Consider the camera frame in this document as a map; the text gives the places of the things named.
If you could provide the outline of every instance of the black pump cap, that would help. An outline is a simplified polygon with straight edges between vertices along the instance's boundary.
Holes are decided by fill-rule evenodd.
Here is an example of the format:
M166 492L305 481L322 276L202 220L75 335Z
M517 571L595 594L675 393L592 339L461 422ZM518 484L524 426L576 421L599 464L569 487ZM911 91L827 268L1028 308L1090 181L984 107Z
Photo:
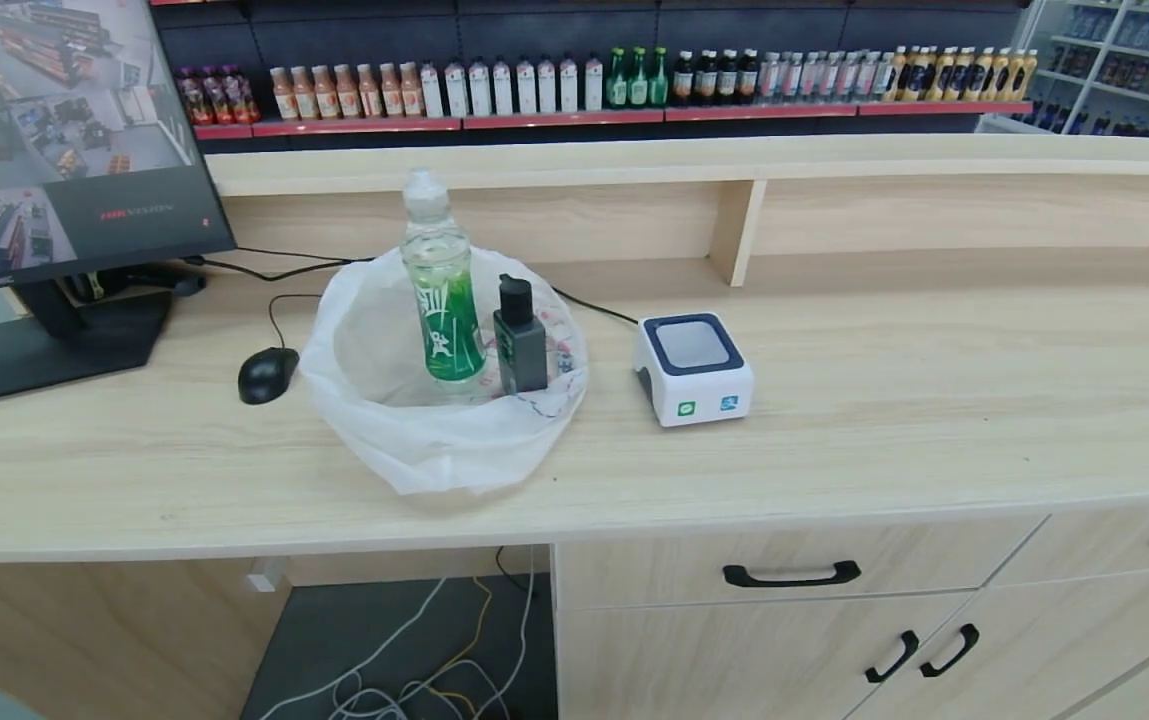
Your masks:
M534 319L534 288L510 274L498 276L498 310L502 322L524 325Z

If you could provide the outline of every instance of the white plastic bag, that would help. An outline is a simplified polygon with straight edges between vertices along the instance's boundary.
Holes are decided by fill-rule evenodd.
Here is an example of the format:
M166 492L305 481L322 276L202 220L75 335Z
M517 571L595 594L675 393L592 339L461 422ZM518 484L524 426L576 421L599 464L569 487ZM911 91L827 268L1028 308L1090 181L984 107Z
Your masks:
M547 328L548 387L504 395L493 311L498 276L533 284ZM472 249L472 286L486 367L446 389L423 366L418 304L400 250L340 270L326 287L301 373L322 418L401 495L473 493L529 477L587 390L587 341L552 286L516 260Z

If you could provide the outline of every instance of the black computer mouse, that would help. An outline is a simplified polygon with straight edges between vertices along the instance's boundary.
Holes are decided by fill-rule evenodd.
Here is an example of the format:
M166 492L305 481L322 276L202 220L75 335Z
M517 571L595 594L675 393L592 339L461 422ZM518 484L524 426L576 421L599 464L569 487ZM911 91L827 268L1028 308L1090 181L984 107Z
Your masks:
M250 355L236 376L236 388L245 405L263 405L285 395L299 366L299 354L288 347L268 347Z

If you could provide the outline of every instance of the counter top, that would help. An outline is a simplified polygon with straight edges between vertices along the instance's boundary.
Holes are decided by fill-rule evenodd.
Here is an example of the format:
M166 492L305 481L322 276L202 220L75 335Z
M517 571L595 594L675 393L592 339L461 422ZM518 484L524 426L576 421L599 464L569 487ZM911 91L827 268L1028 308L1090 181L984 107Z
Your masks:
M1149 251L535 266L625 313L712 310L757 373L751 416L662 429L632 328L577 310L591 387L526 482L400 497L315 416L301 378L245 407L267 301L326 274L214 279L144 370L0 401L0 562L401 550L997 514L1149 498ZM313 300L283 300L292 346Z
M205 161L225 198L400 191L409 169L419 165L435 168L452 189L885 176L1149 176L1149 138L734 137L246 152Z

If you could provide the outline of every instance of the drawer handle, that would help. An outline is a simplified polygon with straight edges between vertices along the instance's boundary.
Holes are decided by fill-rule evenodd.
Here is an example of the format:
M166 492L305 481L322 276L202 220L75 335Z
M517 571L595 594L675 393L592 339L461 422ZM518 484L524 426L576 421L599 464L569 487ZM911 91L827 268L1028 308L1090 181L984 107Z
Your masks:
M938 678L939 675L944 674L948 669L953 669L953 665L961 661L962 657L970 653L970 651L973 650L973 647L978 644L978 628L976 628L973 624L962 625L961 636L966 638L966 645L961 649L961 652L955 655L955 657L953 657L953 659L949 660L943 667L935 667L930 664L930 661L926 661L926 664L921 665L921 674L926 678Z
M921 638L916 637L916 633L912 630L904 630L902 635L899 635L899 638L903 641L903 655L884 674L877 673L876 667L867 667L866 673L863 673L863 675L866 676L869 683L880 684L885 680L889 680L890 675L899 673L899 667L902 667L904 661L911 660L918 648L921 647Z
M818 584L851 583L863 574L863 571L858 570L858 563L854 560L836 562L833 568L835 574L831 578L811 580L757 580L748 574L743 565L726 565L722 571L725 573L725 582L737 588L816 588Z

